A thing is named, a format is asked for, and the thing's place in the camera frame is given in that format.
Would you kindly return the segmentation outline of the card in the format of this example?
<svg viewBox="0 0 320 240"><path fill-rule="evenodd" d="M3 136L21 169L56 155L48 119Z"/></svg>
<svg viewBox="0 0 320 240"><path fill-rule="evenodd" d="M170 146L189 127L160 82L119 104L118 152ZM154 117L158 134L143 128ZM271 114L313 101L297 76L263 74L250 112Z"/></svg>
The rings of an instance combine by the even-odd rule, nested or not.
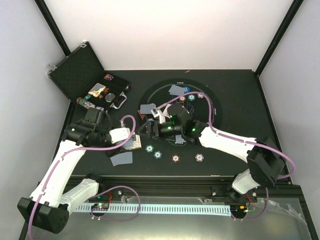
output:
<svg viewBox="0 0 320 240"><path fill-rule="evenodd" d="M118 165L128 165L133 163L133 153L132 152L124 152L117 154L115 156L112 156L110 158L112 165L118 166Z"/></svg>
<svg viewBox="0 0 320 240"><path fill-rule="evenodd" d="M150 104L141 104L140 105L140 113L143 115L151 114L151 111L156 107L155 103Z"/></svg>
<svg viewBox="0 0 320 240"><path fill-rule="evenodd" d="M182 96L185 93L185 90L183 87L174 88L171 93L172 95L175 95L175 96Z"/></svg>
<svg viewBox="0 0 320 240"><path fill-rule="evenodd" d="M183 139L181 134L175 136L175 144L182 145L182 144L185 144L185 143L186 143L186 140Z"/></svg>

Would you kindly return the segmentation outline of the single green poker chip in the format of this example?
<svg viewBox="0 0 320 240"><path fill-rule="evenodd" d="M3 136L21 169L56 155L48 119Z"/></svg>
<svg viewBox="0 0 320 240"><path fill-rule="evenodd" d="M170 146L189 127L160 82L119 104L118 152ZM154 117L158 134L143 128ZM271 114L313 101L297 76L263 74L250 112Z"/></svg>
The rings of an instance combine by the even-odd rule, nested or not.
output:
<svg viewBox="0 0 320 240"><path fill-rule="evenodd" d="M153 147L152 145L147 145L147 146L145 147L145 150L146 150L146 152L151 153L151 152L153 152L154 147Z"/></svg>

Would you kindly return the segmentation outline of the brown poker chip stack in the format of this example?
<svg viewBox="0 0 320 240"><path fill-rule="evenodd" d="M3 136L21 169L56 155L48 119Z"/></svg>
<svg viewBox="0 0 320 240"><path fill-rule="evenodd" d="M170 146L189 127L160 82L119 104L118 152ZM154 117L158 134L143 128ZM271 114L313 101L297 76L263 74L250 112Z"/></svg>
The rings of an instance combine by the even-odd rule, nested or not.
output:
<svg viewBox="0 0 320 240"><path fill-rule="evenodd" d="M174 163L177 163L180 161L180 156L177 155L177 154L174 154L172 157L171 157L171 160L174 162Z"/></svg>

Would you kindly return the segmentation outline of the blue round button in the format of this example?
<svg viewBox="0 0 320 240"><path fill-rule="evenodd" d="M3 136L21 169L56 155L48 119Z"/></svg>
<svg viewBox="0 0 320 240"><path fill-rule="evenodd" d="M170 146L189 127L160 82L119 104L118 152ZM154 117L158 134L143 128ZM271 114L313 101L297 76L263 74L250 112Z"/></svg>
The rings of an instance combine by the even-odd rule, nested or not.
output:
<svg viewBox="0 0 320 240"><path fill-rule="evenodd" d="M189 93L190 92L190 88L188 86L184 86L183 88L184 88L184 92L185 93Z"/></svg>

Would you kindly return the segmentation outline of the chips row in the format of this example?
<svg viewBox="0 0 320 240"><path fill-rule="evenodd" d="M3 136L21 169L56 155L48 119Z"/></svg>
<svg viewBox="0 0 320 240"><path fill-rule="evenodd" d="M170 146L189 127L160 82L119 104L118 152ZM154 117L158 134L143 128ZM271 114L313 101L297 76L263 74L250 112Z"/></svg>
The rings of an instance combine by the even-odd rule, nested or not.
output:
<svg viewBox="0 0 320 240"><path fill-rule="evenodd" d="M96 107L93 103L91 103L88 100L86 100L84 98L81 98L81 97L76 99L76 103L78 105L84 107L85 109L90 109L90 108L95 108Z"/></svg>

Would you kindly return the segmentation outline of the blue white poker chip stack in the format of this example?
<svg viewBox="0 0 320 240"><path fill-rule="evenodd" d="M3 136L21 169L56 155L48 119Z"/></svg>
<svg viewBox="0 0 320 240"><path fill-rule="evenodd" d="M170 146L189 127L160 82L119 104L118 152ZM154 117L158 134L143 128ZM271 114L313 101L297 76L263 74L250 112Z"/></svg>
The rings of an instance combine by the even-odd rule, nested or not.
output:
<svg viewBox="0 0 320 240"><path fill-rule="evenodd" d="M197 155L195 156L195 160L196 160L197 162L202 162L202 161L204 160L204 156L203 156L202 154L197 154Z"/></svg>

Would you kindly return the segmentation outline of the blue white chip mat top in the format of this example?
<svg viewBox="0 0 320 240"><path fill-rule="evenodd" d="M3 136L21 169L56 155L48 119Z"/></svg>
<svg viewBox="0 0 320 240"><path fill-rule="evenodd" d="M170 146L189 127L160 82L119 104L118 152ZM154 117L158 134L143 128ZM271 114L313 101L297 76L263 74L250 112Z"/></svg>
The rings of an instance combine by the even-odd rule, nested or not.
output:
<svg viewBox="0 0 320 240"><path fill-rule="evenodd" d="M198 94L197 94L197 97L198 97L199 99L203 99L203 98L204 98L204 95L203 95L202 93L198 93Z"/></svg>

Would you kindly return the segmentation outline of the triangular all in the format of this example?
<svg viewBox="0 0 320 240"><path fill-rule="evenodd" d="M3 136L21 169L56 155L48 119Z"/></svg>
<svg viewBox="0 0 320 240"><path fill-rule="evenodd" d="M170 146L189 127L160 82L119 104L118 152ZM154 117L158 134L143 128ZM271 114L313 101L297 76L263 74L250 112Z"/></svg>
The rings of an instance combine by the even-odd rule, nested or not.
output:
<svg viewBox="0 0 320 240"><path fill-rule="evenodd" d="M142 120L146 117L146 115L142 114L140 110L138 110L137 112Z"/></svg>

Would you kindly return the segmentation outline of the blue patterned card deck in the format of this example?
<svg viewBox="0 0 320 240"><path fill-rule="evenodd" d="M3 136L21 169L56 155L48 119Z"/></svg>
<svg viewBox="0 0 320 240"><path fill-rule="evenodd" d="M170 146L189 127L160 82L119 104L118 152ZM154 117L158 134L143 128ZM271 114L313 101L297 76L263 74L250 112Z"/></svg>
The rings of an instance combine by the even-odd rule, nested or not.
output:
<svg viewBox="0 0 320 240"><path fill-rule="evenodd" d="M129 150L129 148L133 146L133 136L121 147L125 148L126 150Z"/></svg>

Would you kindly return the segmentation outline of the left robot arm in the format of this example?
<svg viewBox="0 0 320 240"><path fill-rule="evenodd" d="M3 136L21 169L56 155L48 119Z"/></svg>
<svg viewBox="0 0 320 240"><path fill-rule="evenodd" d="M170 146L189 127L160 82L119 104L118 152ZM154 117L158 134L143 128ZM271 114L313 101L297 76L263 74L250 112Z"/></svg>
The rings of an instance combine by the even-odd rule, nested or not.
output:
<svg viewBox="0 0 320 240"><path fill-rule="evenodd" d="M86 177L77 186L64 192L69 178L80 159L88 151L113 151L122 147L132 137L135 128L125 127L125 115L120 127L101 129L108 113L89 108L84 119L68 125L61 137L58 151L43 179L28 198L22 197L17 208L27 222L28 233L32 227L58 234L66 226L70 215L86 200L103 199L106 185L93 177Z"/></svg>

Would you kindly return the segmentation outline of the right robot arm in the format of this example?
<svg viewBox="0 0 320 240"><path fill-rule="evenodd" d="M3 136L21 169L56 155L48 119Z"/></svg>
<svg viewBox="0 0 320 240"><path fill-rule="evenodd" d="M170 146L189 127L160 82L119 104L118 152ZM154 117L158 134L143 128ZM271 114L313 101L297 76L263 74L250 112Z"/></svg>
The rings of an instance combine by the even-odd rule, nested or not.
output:
<svg viewBox="0 0 320 240"><path fill-rule="evenodd" d="M227 153L247 164L237 174L226 194L232 202L240 201L250 190L273 187L286 164L282 152L255 138L243 137L213 128L210 122L194 120L180 103L168 104L164 111L151 110L153 120L146 121L137 130L150 139L160 140L181 135L194 145Z"/></svg>

